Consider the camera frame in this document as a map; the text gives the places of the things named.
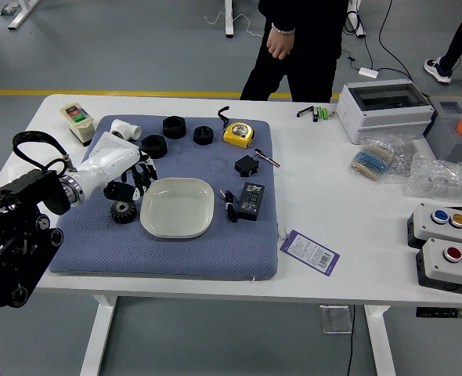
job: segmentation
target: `black gear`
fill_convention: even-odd
[[[124,225],[135,219],[137,207],[134,202],[116,201],[111,205],[110,213],[116,223]]]

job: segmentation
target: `robotic arm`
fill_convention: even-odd
[[[62,158],[39,164],[19,150],[27,142],[48,143]],[[57,215],[85,203],[97,189],[111,200],[133,202],[147,191],[151,179],[157,179],[147,154],[107,132],[77,168],[61,145],[44,132],[19,133],[13,139],[13,151],[37,168],[0,188],[0,307],[21,307],[27,302],[63,242],[62,231],[51,228],[49,217],[39,211],[40,202]],[[57,162],[64,164],[60,173],[49,169]],[[135,186],[126,183],[127,171]],[[121,183],[114,182],[117,177]]]

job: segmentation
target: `yellow tape measure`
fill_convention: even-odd
[[[231,145],[248,148],[254,138],[254,129],[247,123],[236,122],[228,126],[223,139]]]

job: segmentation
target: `sneaker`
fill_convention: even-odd
[[[437,60],[426,60],[424,63],[424,70],[433,76],[440,84],[448,85],[450,83],[450,76],[452,76],[452,71],[443,70],[438,63],[440,59],[441,57],[439,57]]]

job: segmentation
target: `black pipe fitting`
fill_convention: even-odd
[[[169,139],[180,139],[186,135],[186,120],[170,116],[163,120],[163,135]]]
[[[153,159],[161,158],[168,152],[167,142],[160,135],[147,136],[141,144],[143,145],[141,150]]]
[[[214,140],[214,130],[207,126],[201,126],[194,130],[193,141],[198,145],[210,145]]]

